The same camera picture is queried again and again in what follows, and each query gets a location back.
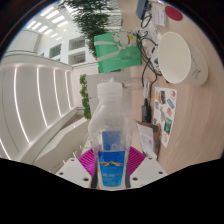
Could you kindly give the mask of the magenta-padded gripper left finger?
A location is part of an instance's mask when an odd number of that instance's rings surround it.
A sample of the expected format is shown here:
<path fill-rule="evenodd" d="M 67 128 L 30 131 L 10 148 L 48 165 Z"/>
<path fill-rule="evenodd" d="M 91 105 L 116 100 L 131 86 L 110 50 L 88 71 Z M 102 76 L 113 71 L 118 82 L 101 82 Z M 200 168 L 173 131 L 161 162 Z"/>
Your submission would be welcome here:
<path fill-rule="evenodd" d="M 95 189 L 98 180 L 93 150 L 89 149 L 78 158 L 70 158 L 56 175 L 81 187 Z"/>

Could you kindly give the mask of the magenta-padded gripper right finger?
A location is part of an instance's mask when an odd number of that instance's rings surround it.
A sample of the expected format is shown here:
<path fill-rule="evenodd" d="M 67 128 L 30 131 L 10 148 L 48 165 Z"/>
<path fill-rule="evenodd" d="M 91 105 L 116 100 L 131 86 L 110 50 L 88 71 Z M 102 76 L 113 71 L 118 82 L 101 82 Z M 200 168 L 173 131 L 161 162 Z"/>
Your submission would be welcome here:
<path fill-rule="evenodd" d="M 143 187 L 166 175 L 155 158 L 147 157 L 137 149 L 130 148 L 125 177 L 127 189 Z"/>

